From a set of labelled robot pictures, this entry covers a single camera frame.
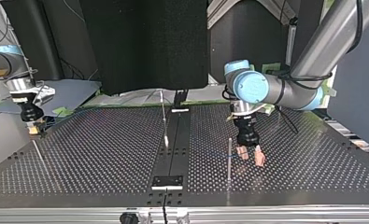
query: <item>vertical metal post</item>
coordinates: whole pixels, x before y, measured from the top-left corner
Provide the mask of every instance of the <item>vertical metal post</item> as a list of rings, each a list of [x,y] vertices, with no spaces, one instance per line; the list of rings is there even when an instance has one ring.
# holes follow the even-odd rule
[[[36,154],[38,155],[39,159],[41,159],[43,161],[44,158],[42,157],[42,154],[41,154],[41,151],[39,150],[38,144],[36,143],[35,140],[32,140],[32,143],[35,146],[35,151],[36,151]]]
[[[231,166],[232,166],[232,156],[233,156],[233,139],[228,139],[228,176],[227,183],[228,187],[231,185]]]

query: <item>metal rod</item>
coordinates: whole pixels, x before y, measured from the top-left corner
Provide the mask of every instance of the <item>metal rod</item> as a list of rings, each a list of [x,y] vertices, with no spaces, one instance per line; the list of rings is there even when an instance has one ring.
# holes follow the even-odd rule
[[[233,156],[233,139],[228,139],[228,184],[231,184],[231,167],[232,167],[232,156]]]
[[[162,114],[163,114],[163,127],[164,127],[164,136],[163,136],[163,140],[164,140],[164,145],[166,146],[166,148],[169,147],[169,138],[167,137],[167,120],[166,120],[166,114],[164,112],[164,97],[163,97],[163,90],[160,90],[160,95],[161,95],[161,104],[162,104]]]
[[[36,143],[35,140],[32,140],[32,143],[35,146],[35,151],[36,151],[36,154],[38,155],[39,159],[41,159],[43,161],[44,158],[42,157],[42,154],[41,154],[41,151],[39,150],[38,144]]]

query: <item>metal bracket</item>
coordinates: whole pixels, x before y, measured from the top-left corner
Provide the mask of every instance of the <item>metal bracket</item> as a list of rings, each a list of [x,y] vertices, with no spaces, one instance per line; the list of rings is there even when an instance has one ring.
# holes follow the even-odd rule
[[[154,176],[151,188],[152,190],[182,190],[183,176]]]
[[[241,0],[214,0],[211,2],[207,8],[207,29],[211,29],[211,27],[216,24],[216,22],[221,19],[225,13],[231,9],[231,7],[240,1]],[[294,10],[292,10],[287,2],[285,3],[285,0],[258,0],[258,2],[268,9],[275,18],[280,20],[283,25],[289,24],[290,19],[295,16]]]

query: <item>dark background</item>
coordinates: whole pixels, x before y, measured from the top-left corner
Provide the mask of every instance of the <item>dark background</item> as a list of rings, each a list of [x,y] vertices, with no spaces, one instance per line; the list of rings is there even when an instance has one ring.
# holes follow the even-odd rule
[[[108,94],[202,88],[207,74],[223,83],[223,66],[239,59],[258,70],[264,63],[284,63],[288,27],[266,8],[242,0],[207,31],[208,2],[66,0],[78,16],[63,0],[5,0],[2,5],[29,63],[40,70],[39,79],[93,75]],[[294,61],[319,25],[322,3],[287,1],[299,16]],[[26,10],[31,13],[23,16]]]

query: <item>black panel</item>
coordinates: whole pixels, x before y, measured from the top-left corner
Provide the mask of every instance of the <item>black panel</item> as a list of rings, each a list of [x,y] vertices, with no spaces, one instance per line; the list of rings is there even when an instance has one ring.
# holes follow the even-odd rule
[[[80,3],[107,94],[206,85],[206,1]]]
[[[369,26],[359,46],[339,62],[333,88],[329,114],[369,143]]]
[[[241,1],[211,29],[210,73],[225,83],[228,62],[248,59],[259,71],[264,63],[284,63],[286,43],[287,27],[257,1]]]
[[[88,79],[97,69],[96,60],[92,51],[91,41],[85,22],[80,18],[82,10],[78,0],[44,0],[50,29],[59,52],[60,58],[72,64]],[[73,76],[66,63],[62,63],[66,78],[79,78]]]
[[[61,79],[62,67],[44,6],[37,0],[1,1],[29,64],[38,70],[35,79]]]

